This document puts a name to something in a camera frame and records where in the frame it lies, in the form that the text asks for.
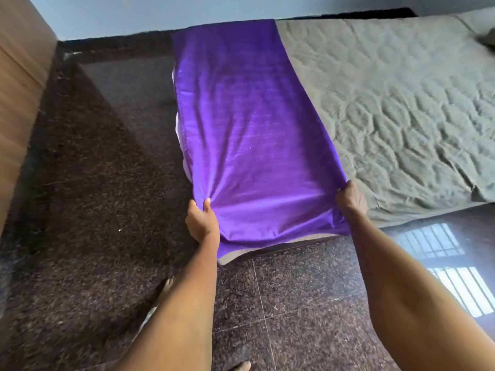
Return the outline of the grey quilted mattress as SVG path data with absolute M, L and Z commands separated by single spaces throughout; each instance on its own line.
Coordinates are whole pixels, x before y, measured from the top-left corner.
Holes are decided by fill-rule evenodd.
M 495 54 L 460 17 L 276 25 L 377 226 L 495 203 Z

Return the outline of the person's right hand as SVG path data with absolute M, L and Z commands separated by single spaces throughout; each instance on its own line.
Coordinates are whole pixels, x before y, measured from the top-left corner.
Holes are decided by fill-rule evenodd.
M 336 204 L 345 220 L 353 223 L 359 219 L 368 218 L 368 204 L 364 194 L 359 189 L 358 194 L 345 194 L 345 186 L 339 189 L 336 195 Z

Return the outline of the person's right forearm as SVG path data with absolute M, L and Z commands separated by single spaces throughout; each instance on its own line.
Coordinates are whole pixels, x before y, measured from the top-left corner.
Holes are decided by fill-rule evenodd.
M 364 215 L 346 213 L 371 322 L 402 371 L 495 371 L 495 342 L 423 265 Z

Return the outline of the person's white garment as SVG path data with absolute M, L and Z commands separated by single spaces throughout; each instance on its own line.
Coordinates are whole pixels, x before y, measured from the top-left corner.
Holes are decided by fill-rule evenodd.
M 144 326 L 147 324 L 147 322 L 151 319 L 151 317 L 153 316 L 153 314 L 155 313 L 156 309 L 158 308 L 158 305 L 155 305 L 153 306 L 147 313 L 145 319 L 143 320 L 143 322 L 141 323 L 139 329 L 138 329 L 138 332 L 136 333 L 136 335 L 134 336 L 133 338 L 133 342 L 137 339 L 137 337 L 139 336 L 140 332 L 143 330 Z

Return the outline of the person's left forearm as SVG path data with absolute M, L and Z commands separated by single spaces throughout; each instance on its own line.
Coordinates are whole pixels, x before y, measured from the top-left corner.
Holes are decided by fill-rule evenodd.
M 210 371 L 219 235 L 208 233 L 114 371 Z

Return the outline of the person's left foot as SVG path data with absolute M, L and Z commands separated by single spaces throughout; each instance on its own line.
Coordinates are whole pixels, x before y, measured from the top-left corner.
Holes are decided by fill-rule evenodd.
M 163 289 L 161 293 L 158 296 L 158 299 L 156 301 L 156 306 L 159 306 L 168 296 L 170 289 L 172 288 L 174 281 L 176 280 L 176 276 L 171 276 L 166 279 Z

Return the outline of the wooden wardrobe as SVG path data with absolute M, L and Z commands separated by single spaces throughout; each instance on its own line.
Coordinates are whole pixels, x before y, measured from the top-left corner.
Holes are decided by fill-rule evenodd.
M 0 237 L 56 46 L 30 0 L 0 0 Z

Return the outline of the grey pillow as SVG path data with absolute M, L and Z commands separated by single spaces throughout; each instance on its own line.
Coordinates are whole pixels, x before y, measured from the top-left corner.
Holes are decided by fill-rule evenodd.
M 474 40 L 495 54 L 495 6 L 459 14 Z

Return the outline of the purple silk cloth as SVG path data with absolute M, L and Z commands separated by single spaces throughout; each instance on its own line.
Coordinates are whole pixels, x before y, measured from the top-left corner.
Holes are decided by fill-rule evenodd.
M 274 20 L 204 24 L 172 36 L 176 132 L 198 205 L 211 199 L 217 260 L 308 237 L 348 235 L 347 182 Z

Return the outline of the person's left hand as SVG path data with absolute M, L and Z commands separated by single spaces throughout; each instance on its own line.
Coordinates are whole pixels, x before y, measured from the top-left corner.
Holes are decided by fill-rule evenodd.
M 219 248 L 219 223 L 213 210 L 209 213 L 204 212 L 203 205 L 201 209 L 194 200 L 190 200 L 185 222 L 190 235 L 199 244 L 208 244 L 215 249 Z

